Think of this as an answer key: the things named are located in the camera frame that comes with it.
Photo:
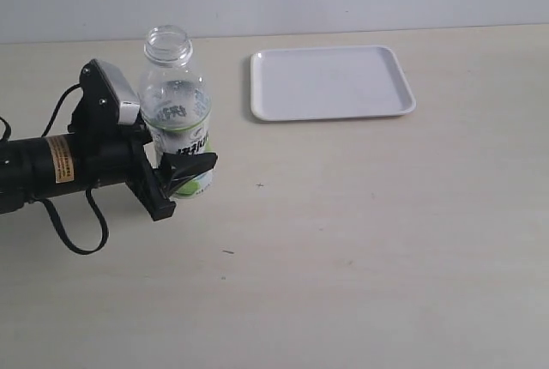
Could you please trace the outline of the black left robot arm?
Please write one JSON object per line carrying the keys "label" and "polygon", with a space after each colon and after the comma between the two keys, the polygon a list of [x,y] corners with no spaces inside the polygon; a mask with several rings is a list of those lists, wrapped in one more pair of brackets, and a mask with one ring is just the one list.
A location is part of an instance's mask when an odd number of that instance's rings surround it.
{"label": "black left robot arm", "polygon": [[2,145],[1,211],[11,213],[40,199],[124,184],[153,220],[168,218],[175,209],[175,191],[213,169],[218,156],[164,154],[152,167],[144,150],[151,141],[141,117],[120,123],[114,101],[81,100],[67,133]]}

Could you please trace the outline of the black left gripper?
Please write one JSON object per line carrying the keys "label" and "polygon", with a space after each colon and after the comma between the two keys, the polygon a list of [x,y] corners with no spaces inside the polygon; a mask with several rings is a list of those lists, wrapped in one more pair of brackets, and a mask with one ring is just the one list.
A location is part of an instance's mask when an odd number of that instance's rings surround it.
{"label": "black left gripper", "polygon": [[67,139],[75,181],[82,188],[125,184],[153,221],[160,221],[171,217],[176,207],[167,196],[196,197],[210,186],[216,153],[164,153],[159,183],[144,151],[152,137],[142,116],[137,115],[133,124],[119,124],[116,111],[107,104],[80,100],[72,112]]}

